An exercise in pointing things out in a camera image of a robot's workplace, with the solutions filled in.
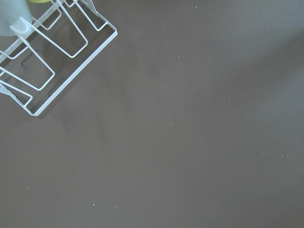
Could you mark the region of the translucent white cup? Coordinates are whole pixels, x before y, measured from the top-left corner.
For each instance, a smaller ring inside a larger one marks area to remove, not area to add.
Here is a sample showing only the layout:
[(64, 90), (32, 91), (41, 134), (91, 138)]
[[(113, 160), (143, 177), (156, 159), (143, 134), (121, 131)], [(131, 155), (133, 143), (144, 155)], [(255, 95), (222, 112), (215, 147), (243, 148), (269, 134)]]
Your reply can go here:
[(10, 29), (22, 17), (32, 23), (32, 15), (25, 0), (1, 0), (0, 1), (0, 35), (3, 37), (14, 36)]

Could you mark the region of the yellow cup on rack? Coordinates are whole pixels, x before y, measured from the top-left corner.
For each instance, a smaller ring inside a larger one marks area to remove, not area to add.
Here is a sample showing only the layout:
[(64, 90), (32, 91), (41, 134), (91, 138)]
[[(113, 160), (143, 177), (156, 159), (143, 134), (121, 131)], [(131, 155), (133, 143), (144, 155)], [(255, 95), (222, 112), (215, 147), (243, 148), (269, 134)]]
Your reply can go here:
[(51, 0), (28, 0), (28, 1), (36, 4), (42, 4), (42, 3), (50, 2)]

